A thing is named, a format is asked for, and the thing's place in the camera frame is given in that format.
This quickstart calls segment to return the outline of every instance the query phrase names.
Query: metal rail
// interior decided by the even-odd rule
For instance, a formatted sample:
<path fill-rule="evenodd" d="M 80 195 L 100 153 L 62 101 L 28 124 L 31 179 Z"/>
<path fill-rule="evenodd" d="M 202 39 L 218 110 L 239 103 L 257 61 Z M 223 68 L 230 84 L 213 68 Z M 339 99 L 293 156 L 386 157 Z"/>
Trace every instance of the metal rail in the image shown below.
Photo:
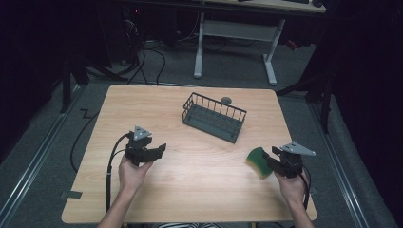
<path fill-rule="evenodd" d="M 35 156 L 33 157 L 32 161 L 30 162 L 28 168 L 18 181 L 17 185 L 15 186 L 14 190 L 9 196 L 9 199 L 3 206 L 0 211 L 0 228 L 9 227 L 9 223 L 18 209 L 21 201 L 24 199 L 25 194 L 28 192 L 30 186 L 32 185 L 33 181 L 35 180 L 37 174 L 39 173 L 42 165 L 44 164 L 48 154 L 49 149 L 56 138 L 57 134 L 60 131 L 63 123 L 65 122 L 68 113 L 70 112 L 71 108 L 73 107 L 74 103 L 78 100 L 78 98 L 83 94 L 84 89 L 80 86 L 75 86 L 73 89 L 73 101 L 72 104 L 68 107 L 66 112 L 59 114 L 58 118 L 56 119 L 55 123 L 53 123 L 52 127 L 50 128 L 49 132 L 45 136 L 45 139 L 39 146 L 38 150 L 36 151 Z"/>
<path fill-rule="evenodd" d="M 317 107 L 314 104 L 308 104 L 308 108 L 315 118 L 315 123 L 317 128 L 321 131 L 321 136 L 323 141 L 326 144 L 326 147 L 329 151 L 329 157 L 331 160 L 331 165 L 333 170 L 335 171 L 335 177 L 340 187 L 341 193 L 343 194 L 344 199 L 346 200 L 347 206 L 350 210 L 350 213 L 353 217 L 355 227 L 369 228 L 370 225 L 365 218 L 365 215 L 361 209 L 358 198 L 355 194 L 355 191 L 350 184 L 346 173 L 344 172 L 343 166 L 338 159 L 335 148 L 333 147 L 332 141 L 328 134 L 323 131 L 323 127 L 320 124 L 320 113 Z"/>

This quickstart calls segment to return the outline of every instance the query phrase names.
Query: gray carpet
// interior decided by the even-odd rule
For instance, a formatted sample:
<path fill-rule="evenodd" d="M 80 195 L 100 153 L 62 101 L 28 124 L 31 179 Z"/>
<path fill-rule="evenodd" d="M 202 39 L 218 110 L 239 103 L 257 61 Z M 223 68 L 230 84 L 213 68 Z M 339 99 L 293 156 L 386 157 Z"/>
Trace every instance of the gray carpet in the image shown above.
<path fill-rule="evenodd" d="M 156 47 L 154 49 L 162 53 L 166 60 L 160 77 L 161 86 L 178 84 L 280 90 L 298 81 L 315 50 L 315 47 L 302 47 L 292 51 L 287 47 L 279 46 L 273 59 L 278 85 L 269 86 L 261 56 L 248 52 L 247 47 L 239 51 L 240 45 L 237 44 L 227 45 L 224 48 L 221 48 L 220 44 L 210 44 L 207 48 L 221 49 L 219 51 L 208 49 L 204 53 L 203 75 L 196 80 L 192 76 L 195 47 L 191 46 L 192 43 L 182 44 L 190 47 L 172 48 L 158 45 L 158 43 L 147 44 L 148 48 Z M 253 48 L 259 50 L 264 45 L 259 43 Z M 162 66 L 163 58 L 160 54 L 154 51 L 145 52 L 144 77 L 150 84 L 156 81 Z M 121 68 L 122 66 L 115 65 L 113 70 L 119 71 Z M 34 181 L 22 200 L 15 206 L 16 210 L 5 227 L 95 227 L 95 224 L 64 224 L 61 221 L 61 215 L 66 199 L 61 199 L 60 195 L 63 190 L 69 190 L 74 182 L 75 173 L 69 163 L 70 150 L 74 141 L 88 122 L 86 117 L 99 111 L 108 87 L 113 84 L 117 83 L 105 78 L 91 77 L 89 85 L 79 89 L 83 94 L 77 98 L 66 116 L 60 132 L 47 150 L 46 159 Z M 139 73 L 133 85 L 143 84 L 144 78 Z M 25 135 L 0 165 L 1 205 L 6 205 L 51 126 L 60 118 L 61 94 L 61 87 L 58 86 L 54 90 L 52 100 L 32 119 Z M 367 224 L 361 227 L 397 227 L 351 142 L 335 99 L 332 99 L 332 112 L 329 119 L 330 134 L 324 136 L 313 114 L 318 104 L 306 104 L 301 95 L 303 93 L 292 93 L 278 99 L 293 140 L 317 152 L 315 157 L 304 157 L 304 162 L 312 175 L 312 198 L 317 208 L 316 227 L 357 227 L 355 215 L 352 214 L 336 178 L 338 173 L 332 165 L 329 142 L 336 151 L 364 213 Z M 86 116 L 82 109 L 87 109 Z M 94 124 L 95 122 L 92 122 L 84 131 L 73 151 L 76 166 L 80 164 Z M 258 227 L 270 228 L 280 227 L 280 225 L 290 227 L 292 224 L 292 222 L 284 221 L 263 222 L 259 223 Z M 248 227 L 248 224 L 227 223 L 223 226 Z"/>

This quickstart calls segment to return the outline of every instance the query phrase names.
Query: wrist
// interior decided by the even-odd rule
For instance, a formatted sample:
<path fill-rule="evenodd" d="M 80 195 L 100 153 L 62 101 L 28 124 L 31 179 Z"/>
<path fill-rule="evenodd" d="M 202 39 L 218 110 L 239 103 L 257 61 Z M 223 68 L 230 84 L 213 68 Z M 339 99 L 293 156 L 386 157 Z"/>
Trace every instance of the wrist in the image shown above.
<path fill-rule="evenodd" d="M 295 209 L 295 210 L 303 209 L 303 210 L 305 210 L 305 208 L 303 206 L 303 202 L 301 200 L 287 199 L 286 202 L 288 204 L 288 207 L 290 207 L 290 209 Z"/>
<path fill-rule="evenodd" d="M 125 200 L 133 200 L 137 191 L 133 191 L 133 189 L 121 189 L 119 191 L 119 196 Z"/>

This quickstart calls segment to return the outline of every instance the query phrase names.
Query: white table leg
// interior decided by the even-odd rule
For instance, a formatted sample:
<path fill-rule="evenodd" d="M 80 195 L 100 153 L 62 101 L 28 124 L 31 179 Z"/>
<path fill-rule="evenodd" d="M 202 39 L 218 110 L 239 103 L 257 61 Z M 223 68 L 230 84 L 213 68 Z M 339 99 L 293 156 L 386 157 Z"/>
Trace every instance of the white table leg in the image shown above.
<path fill-rule="evenodd" d="M 195 78 L 200 78 L 202 76 L 202 38 L 204 34 L 204 13 L 201 12 L 201 21 L 199 28 L 199 46 L 198 52 L 196 53 L 196 63 L 195 63 Z"/>
<path fill-rule="evenodd" d="M 269 84 L 271 86 L 275 86 L 277 84 L 276 75 L 275 75 L 275 72 L 274 72 L 273 66 L 272 66 L 272 58 L 273 58 L 273 54 L 275 53 L 276 46 L 278 44 L 279 36 L 281 35 L 282 28 L 284 27 L 284 23 L 285 23 L 284 19 L 281 19 L 279 21 L 278 27 L 276 29 L 276 32 L 274 34 L 274 38 L 272 41 L 272 46 L 270 46 L 269 53 L 263 55 L 263 61 L 264 61 L 264 65 L 266 66 L 267 77 L 269 78 Z"/>

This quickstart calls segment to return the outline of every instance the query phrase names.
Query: forearm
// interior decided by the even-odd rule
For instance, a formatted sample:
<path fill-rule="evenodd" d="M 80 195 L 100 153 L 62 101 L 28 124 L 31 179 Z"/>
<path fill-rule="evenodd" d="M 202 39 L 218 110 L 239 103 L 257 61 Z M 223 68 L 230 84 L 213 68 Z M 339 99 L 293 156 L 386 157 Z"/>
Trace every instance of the forearm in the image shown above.
<path fill-rule="evenodd" d="M 314 228 L 302 202 L 287 202 L 296 228 Z"/>
<path fill-rule="evenodd" d="M 134 194 L 119 192 L 106 215 L 98 224 L 98 228 L 120 228 L 124 222 L 125 215 L 130 207 L 131 201 L 133 201 L 133 198 Z"/>

